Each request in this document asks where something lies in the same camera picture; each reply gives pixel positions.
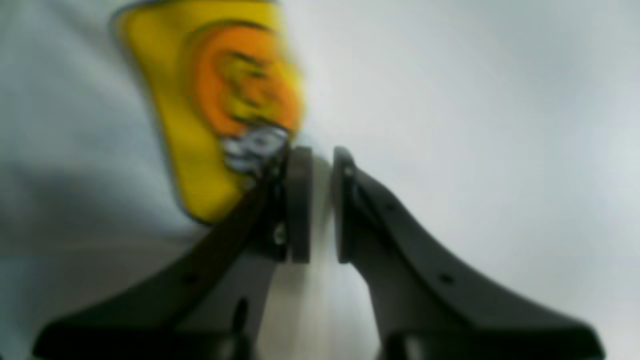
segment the gray background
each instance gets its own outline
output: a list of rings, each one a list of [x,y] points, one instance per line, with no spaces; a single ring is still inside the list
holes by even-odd
[[[0,1],[0,354],[205,231],[107,29],[126,1]],[[640,2],[288,0],[300,139],[346,145],[449,249],[640,357]],[[317,161],[313,263],[276,273],[270,359],[372,359],[366,285],[335,261]]]

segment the black plastic part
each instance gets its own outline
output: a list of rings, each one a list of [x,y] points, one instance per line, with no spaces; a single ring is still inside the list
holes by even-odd
[[[351,221],[355,201],[355,162],[349,151],[336,147],[333,152],[332,197],[335,212],[335,241],[338,262],[345,264],[351,261],[353,239]]]
[[[312,189],[311,148],[296,147],[289,153],[284,181],[287,241],[294,263],[307,264],[310,260]]]
[[[354,180],[344,176],[351,167]],[[339,259],[369,285],[387,360],[604,358],[588,325],[464,264],[388,189],[355,168],[344,148],[334,152],[333,171]]]
[[[47,325],[33,354],[47,360],[255,359],[252,344],[271,276],[286,251],[273,239],[285,221],[282,173],[267,172],[188,255],[112,299]],[[289,175],[297,187],[308,180],[293,170]],[[288,203],[310,201],[298,195],[289,194]]]

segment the orange circle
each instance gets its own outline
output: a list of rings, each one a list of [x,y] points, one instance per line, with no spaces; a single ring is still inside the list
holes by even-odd
[[[300,104],[273,32],[225,24],[201,39],[193,59],[194,101],[215,132],[238,136],[250,126],[298,126]]]

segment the white background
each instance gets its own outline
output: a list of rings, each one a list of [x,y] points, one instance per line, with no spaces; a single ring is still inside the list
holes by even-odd
[[[204,231],[172,197],[109,37],[123,3],[0,1],[7,360]],[[349,147],[459,257],[594,325],[608,359],[640,358],[640,2],[288,0],[284,12],[307,88],[301,142],[329,161]],[[261,353],[372,359],[366,285],[335,261],[330,227],[314,250],[311,266],[276,274]]]

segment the screw hole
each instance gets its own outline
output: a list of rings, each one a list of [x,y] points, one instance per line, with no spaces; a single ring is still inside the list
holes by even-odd
[[[440,274],[440,281],[447,285],[453,285],[456,282],[449,274]]]
[[[200,275],[194,272],[190,272],[182,276],[182,282],[186,285],[193,285],[198,282],[198,280],[200,280]]]

